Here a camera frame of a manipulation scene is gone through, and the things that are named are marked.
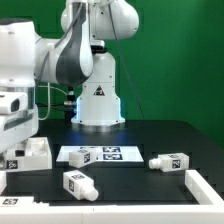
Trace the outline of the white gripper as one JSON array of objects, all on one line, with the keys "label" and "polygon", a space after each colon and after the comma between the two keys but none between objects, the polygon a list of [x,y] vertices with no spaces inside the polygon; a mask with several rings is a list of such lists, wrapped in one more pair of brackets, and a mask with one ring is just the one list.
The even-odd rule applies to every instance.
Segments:
[{"label": "white gripper", "polygon": [[[28,110],[26,114],[16,112],[11,115],[0,115],[0,153],[35,135],[38,128],[37,107]],[[15,156],[25,156],[25,150],[16,150]]]}]

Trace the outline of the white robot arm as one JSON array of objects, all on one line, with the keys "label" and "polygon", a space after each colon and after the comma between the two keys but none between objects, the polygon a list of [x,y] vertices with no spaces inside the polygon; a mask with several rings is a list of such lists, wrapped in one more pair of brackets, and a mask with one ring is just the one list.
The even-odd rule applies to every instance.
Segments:
[{"label": "white robot arm", "polygon": [[66,0],[61,26],[63,36],[48,39],[29,19],[0,19],[0,153],[37,133],[39,82],[83,87],[72,119],[78,126],[105,130],[125,122],[105,42],[135,35],[136,10],[125,0]]}]

